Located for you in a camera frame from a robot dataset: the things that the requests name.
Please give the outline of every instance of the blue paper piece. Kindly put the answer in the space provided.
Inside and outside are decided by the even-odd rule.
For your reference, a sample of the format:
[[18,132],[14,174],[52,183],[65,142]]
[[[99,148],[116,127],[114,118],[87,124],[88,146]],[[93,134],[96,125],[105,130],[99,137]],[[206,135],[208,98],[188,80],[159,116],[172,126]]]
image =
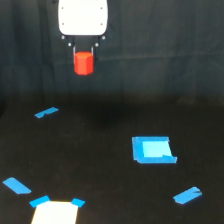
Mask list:
[[3,181],[3,184],[5,184],[8,188],[10,188],[16,194],[29,194],[31,192],[29,188],[21,184],[18,180],[16,180],[13,177]]
[[133,137],[133,157],[138,163],[176,163],[168,137]]
[[179,204],[185,204],[192,199],[195,199],[202,195],[201,191],[197,187],[192,187],[191,189],[176,195],[174,198],[175,202]]
[[46,196],[44,196],[44,197],[38,198],[38,199],[36,199],[36,200],[34,200],[34,201],[31,201],[31,202],[30,202],[30,205],[31,205],[33,208],[36,208],[38,205],[43,204],[43,203],[45,203],[45,202],[47,202],[47,201],[50,201],[50,198],[46,195]]
[[85,201],[82,201],[80,199],[74,198],[71,203],[73,205],[77,205],[79,208],[81,208],[85,204]]
[[51,108],[49,108],[49,109],[47,109],[47,110],[44,110],[44,111],[42,111],[42,112],[40,112],[40,113],[35,114],[35,116],[36,116],[37,118],[42,118],[45,114],[52,114],[52,113],[54,113],[54,112],[56,112],[56,111],[58,111],[57,108],[55,108],[55,107],[51,107]]

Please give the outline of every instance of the blue tape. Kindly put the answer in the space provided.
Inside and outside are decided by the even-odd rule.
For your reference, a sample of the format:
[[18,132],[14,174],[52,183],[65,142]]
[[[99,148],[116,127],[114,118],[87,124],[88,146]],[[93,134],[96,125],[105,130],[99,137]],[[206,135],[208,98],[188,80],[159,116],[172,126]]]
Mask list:
[[58,111],[57,108],[51,107],[51,108],[49,108],[47,110],[44,110],[44,111],[42,111],[40,113],[35,114],[34,116],[36,116],[37,118],[42,118],[45,114],[52,114],[52,113],[54,113],[56,111]]
[[30,205],[31,205],[33,208],[36,208],[38,205],[43,204],[43,203],[45,203],[45,202],[47,202],[47,201],[50,201],[50,198],[46,195],[46,196],[44,196],[44,197],[38,198],[38,199],[36,199],[36,200],[34,200],[34,201],[31,201],[31,202],[30,202]]
[[177,162],[177,157],[173,156],[162,156],[162,157],[152,157],[152,158],[142,158],[138,159],[138,163],[141,164],[149,164],[149,163],[176,163]]
[[8,188],[10,188],[16,194],[29,194],[31,192],[29,188],[24,186],[22,183],[20,183],[18,180],[16,180],[13,177],[3,181],[3,184],[5,184]]
[[137,141],[147,141],[147,142],[169,142],[169,137],[167,136],[161,136],[161,137],[134,137]]
[[85,204],[85,201],[82,201],[80,199],[74,198],[71,203],[73,205],[77,205],[79,208],[81,208]]
[[175,202],[179,204],[185,204],[199,196],[201,196],[202,193],[197,187],[192,187],[191,189],[182,192],[181,194],[176,195],[174,198]]
[[168,137],[133,137],[132,138],[132,145],[133,145],[133,158],[134,160],[137,160],[138,163],[141,164],[147,164],[147,163],[176,163],[177,157],[173,157],[169,148],[169,145],[159,144],[157,147],[154,148],[156,150],[156,153],[153,151],[151,154],[158,155],[158,151],[160,151],[161,156],[160,157],[146,157],[144,155],[144,149],[143,149],[143,142],[153,142],[153,145],[156,145],[154,142],[162,143],[162,142],[169,142]]

